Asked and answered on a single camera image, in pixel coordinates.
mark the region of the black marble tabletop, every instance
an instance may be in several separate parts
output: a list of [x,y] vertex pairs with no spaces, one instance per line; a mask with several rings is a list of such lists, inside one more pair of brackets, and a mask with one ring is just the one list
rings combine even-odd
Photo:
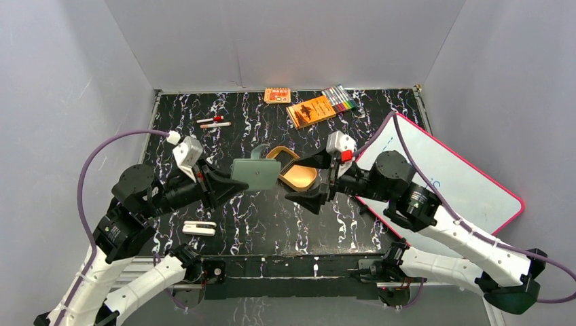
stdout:
[[[285,108],[268,105],[263,92],[217,94],[161,94],[154,129],[176,130],[194,135],[204,145],[204,156],[216,168],[230,172],[234,158],[249,158],[261,143],[272,149],[283,145],[305,156],[325,146],[329,133],[341,130],[362,146],[378,129],[386,114],[398,111],[423,127],[412,89],[349,91],[360,108],[313,126],[296,130]],[[318,97],[319,91],[292,92],[292,103]],[[232,125],[200,129],[196,120],[223,115]],[[151,137],[144,163],[154,167],[161,180],[175,168],[172,145]],[[341,255],[382,253],[392,232],[377,218],[359,214],[354,198],[338,194],[320,215],[309,213],[286,199],[278,181],[267,191],[237,194],[213,213],[200,203],[156,219],[157,232],[141,255],[150,256],[188,242],[203,255]],[[185,220],[214,221],[213,237],[188,236],[181,232]]]

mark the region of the white wall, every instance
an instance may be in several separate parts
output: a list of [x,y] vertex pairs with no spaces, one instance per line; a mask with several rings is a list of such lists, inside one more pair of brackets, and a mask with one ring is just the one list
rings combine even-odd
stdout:
[[[468,0],[424,86],[433,132],[520,195],[501,238],[572,269],[576,230],[576,2]],[[541,297],[576,284],[552,266]],[[573,325],[574,302],[537,304],[507,325]]]
[[[111,135],[147,127],[154,91],[102,0],[0,1],[1,324],[53,309],[88,241],[78,174]],[[91,226],[143,138],[96,158],[85,186]]]
[[423,83],[465,0],[106,0],[155,89]]

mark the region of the book cover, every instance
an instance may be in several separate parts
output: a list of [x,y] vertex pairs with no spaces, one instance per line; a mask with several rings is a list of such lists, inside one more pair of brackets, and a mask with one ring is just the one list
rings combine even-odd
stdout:
[[316,124],[320,121],[336,116],[336,111],[330,105],[326,96],[313,98],[286,108],[296,129]]
[[290,88],[266,88],[264,102],[268,104],[290,103]]

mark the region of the red tag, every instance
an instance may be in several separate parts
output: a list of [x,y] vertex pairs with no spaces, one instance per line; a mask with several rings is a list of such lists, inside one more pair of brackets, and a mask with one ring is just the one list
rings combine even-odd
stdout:
[[354,153],[351,150],[343,151],[342,152],[342,163],[345,163],[347,161],[351,161],[353,156],[354,156]]

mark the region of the pen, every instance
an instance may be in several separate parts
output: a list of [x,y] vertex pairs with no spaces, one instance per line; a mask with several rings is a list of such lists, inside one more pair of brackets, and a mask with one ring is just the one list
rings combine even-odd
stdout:
[[328,99],[328,102],[330,102],[330,105],[332,107],[335,107],[336,109],[338,109],[337,102],[335,102],[334,98],[330,94],[328,94],[328,92],[326,92],[326,90],[322,91],[322,95],[326,96],[326,98]]
[[325,91],[326,93],[330,94],[330,96],[332,96],[334,103],[336,104],[336,107],[338,109],[338,112],[343,112],[347,110],[346,105],[341,103],[340,99],[338,98],[334,90],[332,90],[331,88],[326,88]]
[[342,105],[346,110],[352,109],[350,104],[346,102],[346,99],[340,94],[340,92],[336,88],[333,87],[330,88],[330,90],[338,97],[338,99],[340,100],[340,102],[342,103]]
[[196,120],[197,124],[201,124],[204,122],[212,122],[212,121],[222,121],[224,117],[222,115],[216,115],[215,117],[210,117],[208,119]]
[[336,86],[339,91],[341,91],[341,93],[346,97],[348,103],[352,106],[352,107],[357,107],[358,105],[356,105],[356,102],[352,99],[352,97],[350,97],[350,94],[344,89],[344,87],[342,87],[342,85],[338,85]]
[[231,122],[222,122],[220,124],[203,124],[200,126],[201,129],[206,129],[206,128],[216,128],[216,127],[227,127],[227,126],[231,126],[232,123]]

